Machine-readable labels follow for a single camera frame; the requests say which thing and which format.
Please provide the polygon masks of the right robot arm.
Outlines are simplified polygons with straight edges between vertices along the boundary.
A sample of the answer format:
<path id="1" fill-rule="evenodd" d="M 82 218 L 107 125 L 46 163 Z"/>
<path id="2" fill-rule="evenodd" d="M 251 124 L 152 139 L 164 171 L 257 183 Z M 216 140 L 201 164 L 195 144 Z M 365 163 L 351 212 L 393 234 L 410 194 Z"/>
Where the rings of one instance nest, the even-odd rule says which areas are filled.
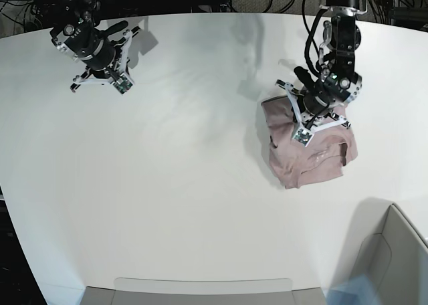
<path id="1" fill-rule="evenodd" d="M 100 0 L 68 0 L 66 14 L 54 24 L 49 34 L 56 49 L 86 65 L 73 78 L 75 92 L 84 84 L 110 84 L 121 94 L 133 86 L 128 71 L 128 53 L 139 27 L 128 29 L 126 20 L 106 29 L 98 29 Z"/>

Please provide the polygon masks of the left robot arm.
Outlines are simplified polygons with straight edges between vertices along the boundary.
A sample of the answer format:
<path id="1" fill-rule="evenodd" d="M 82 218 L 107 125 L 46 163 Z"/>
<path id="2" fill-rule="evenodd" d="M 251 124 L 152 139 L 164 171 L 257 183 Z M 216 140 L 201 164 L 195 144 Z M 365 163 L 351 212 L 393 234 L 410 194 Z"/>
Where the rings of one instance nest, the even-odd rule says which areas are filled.
<path id="1" fill-rule="evenodd" d="M 302 15 L 305 6 L 303 0 Z M 308 31 L 304 49 L 307 68 L 294 69 L 304 85 L 297 100 L 303 121 L 315 123 L 360 94 L 362 76 L 355 71 L 355 52 L 361 32 L 356 20 L 366 12 L 366 0 L 325 0 L 312 25 L 304 22 Z"/>

